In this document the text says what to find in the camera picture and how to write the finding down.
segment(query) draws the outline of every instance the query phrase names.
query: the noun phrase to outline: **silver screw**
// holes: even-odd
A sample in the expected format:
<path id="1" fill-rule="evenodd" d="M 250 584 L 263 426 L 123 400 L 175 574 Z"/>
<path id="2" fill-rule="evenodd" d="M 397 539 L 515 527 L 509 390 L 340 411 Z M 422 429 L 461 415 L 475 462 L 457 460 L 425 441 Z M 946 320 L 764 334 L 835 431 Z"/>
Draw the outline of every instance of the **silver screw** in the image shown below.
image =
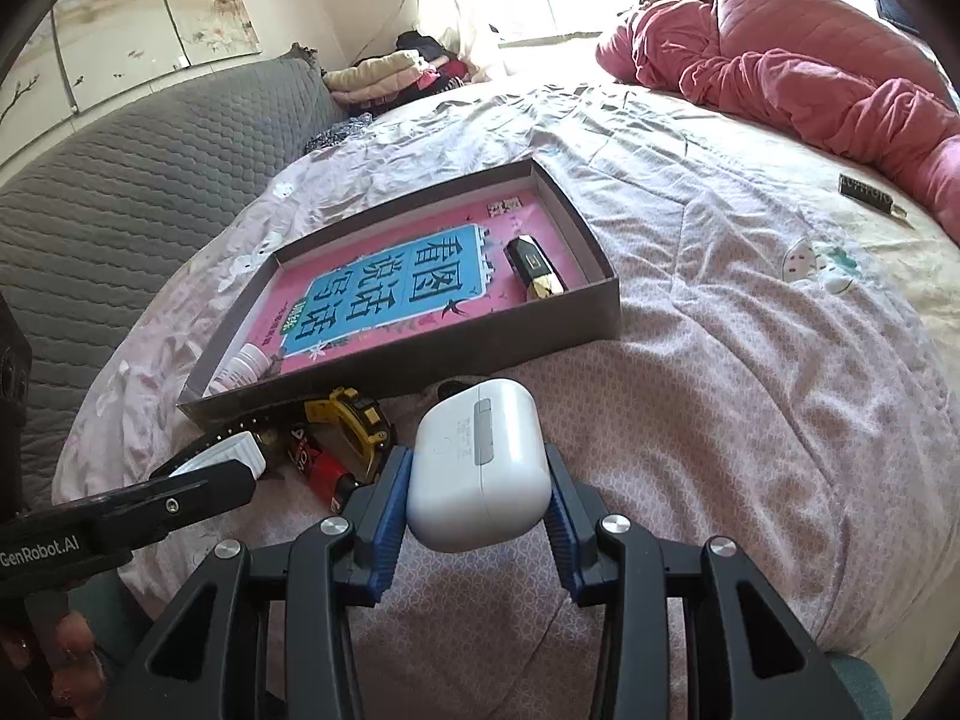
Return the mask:
<path id="1" fill-rule="evenodd" d="M 224 560 L 236 557 L 240 554 L 240 542 L 236 538 L 227 538 L 213 548 L 213 554 Z"/>
<path id="2" fill-rule="evenodd" d="M 630 530 L 630 520 L 623 514 L 607 514 L 600 524 L 607 533 L 626 533 Z"/>
<path id="3" fill-rule="evenodd" d="M 733 557 L 736 555 L 736 543 L 726 536 L 717 536 L 710 540 L 710 552 L 720 557 Z"/>
<path id="4" fill-rule="evenodd" d="M 339 536 L 340 533 L 345 533 L 349 527 L 350 523 L 342 517 L 328 517 L 320 522 L 320 531 L 328 536 Z"/>

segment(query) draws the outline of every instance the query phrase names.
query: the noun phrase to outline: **mattress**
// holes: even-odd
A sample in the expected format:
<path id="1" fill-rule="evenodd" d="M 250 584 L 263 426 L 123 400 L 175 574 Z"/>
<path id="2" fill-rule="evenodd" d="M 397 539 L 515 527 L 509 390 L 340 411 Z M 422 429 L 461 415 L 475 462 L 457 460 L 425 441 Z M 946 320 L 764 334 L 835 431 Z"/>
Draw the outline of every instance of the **mattress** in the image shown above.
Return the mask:
<path id="1" fill-rule="evenodd" d="M 49 505 L 83 396 L 164 282 L 343 117 L 304 60 L 258 62 L 136 100 L 0 189 L 0 285 L 34 351 L 28 504 Z"/>
<path id="2" fill-rule="evenodd" d="M 912 226 L 899 228 L 835 195 L 840 170 L 869 172 L 622 86 L 438 95 L 287 167 L 167 283 L 98 375 L 55 498 L 138 481 L 196 435 L 176 396 L 251 252 L 531 154 L 621 278 L 620 341 L 508 372 L 534 392 L 571 471 L 659 536 L 735 535 L 824 648 L 886 637 L 958 555 L 960 360 L 944 304 L 960 283 L 956 246 L 908 201 Z M 795 283 L 790 253 L 813 239 L 856 283 Z M 402 440 L 435 399 L 384 404 Z M 322 513 L 285 469 L 245 509 L 137 553 L 123 578 L 156 614 L 219 539 L 283 541 Z M 462 556 L 408 536 L 394 589 L 352 622 L 371 718 L 586 713 L 599 621 L 565 600 L 541 529 Z"/>

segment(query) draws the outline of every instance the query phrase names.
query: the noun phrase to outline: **pink blanket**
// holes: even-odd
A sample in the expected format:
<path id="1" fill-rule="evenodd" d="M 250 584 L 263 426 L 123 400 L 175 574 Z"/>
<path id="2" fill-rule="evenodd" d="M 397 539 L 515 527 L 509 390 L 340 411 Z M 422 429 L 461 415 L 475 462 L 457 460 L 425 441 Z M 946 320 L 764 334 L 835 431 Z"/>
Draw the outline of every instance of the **pink blanket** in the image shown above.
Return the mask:
<path id="1" fill-rule="evenodd" d="M 764 14 L 768 33 L 777 16 L 775 8 Z M 725 40 L 725 34 L 717 5 L 660 1 L 626 14 L 601 38 L 597 61 L 626 83 L 680 92 L 692 103 L 794 132 L 813 146 L 876 167 L 960 242 L 960 117 L 937 97 L 942 84 L 929 91 L 905 77 L 884 78 L 888 67 L 881 77 L 862 76 L 869 46 L 860 45 L 861 74 L 854 74 L 777 47 L 725 55 L 724 43 L 743 46 L 742 40 Z M 816 52 L 816 41 L 808 39 L 805 48 Z M 889 59 L 882 52 L 878 57 Z"/>

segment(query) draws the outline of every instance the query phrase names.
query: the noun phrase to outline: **quilted fabric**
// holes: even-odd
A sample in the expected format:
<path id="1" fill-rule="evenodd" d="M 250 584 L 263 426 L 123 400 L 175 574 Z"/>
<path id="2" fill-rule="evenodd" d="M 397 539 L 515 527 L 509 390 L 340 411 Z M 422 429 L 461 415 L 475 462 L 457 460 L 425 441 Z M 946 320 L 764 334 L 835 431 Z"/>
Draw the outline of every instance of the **quilted fabric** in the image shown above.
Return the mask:
<path id="1" fill-rule="evenodd" d="M 0 284 L 34 348 L 28 503 L 48 505 L 85 391 L 164 282 L 343 117 L 304 60 L 258 62 L 136 100 L 0 189 Z"/>
<path id="2" fill-rule="evenodd" d="M 716 0 L 720 55 L 783 49 L 854 76 L 907 79 L 953 107 L 939 71 L 907 38 L 839 0 Z"/>

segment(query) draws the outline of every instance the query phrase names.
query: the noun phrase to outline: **folded blanket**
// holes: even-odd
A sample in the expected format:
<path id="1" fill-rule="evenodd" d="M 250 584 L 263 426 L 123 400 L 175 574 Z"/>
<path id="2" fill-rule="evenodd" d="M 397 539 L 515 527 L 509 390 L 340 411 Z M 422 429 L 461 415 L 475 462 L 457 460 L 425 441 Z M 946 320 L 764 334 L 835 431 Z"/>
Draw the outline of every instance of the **folded blanket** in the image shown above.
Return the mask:
<path id="1" fill-rule="evenodd" d="M 416 83 L 427 70 L 432 70 L 432 68 L 424 60 L 418 59 L 415 65 L 393 73 L 376 83 L 368 84 L 368 86 L 355 89 L 352 92 L 330 92 L 330 97 L 333 97 L 339 105 L 344 107 L 352 103 L 366 103 L 367 100 L 385 98 L 389 95 L 395 95 Z"/>
<path id="2" fill-rule="evenodd" d="M 870 79 L 789 50 L 725 55 L 719 12 L 695 0 L 635 9 L 601 38 L 597 61 L 627 83 L 680 92 L 876 167 L 960 242 L 960 117 L 947 103 L 912 80 Z"/>
<path id="3" fill-rule="evenodd" d="M 330 71 L 323 76 L 323 83 L 331 92 L 354 92 L 419 64 L 420 61 L 421 56 L 415 50 L 393 52 L 375 59 L 365 59 L 355 68 Z"/>

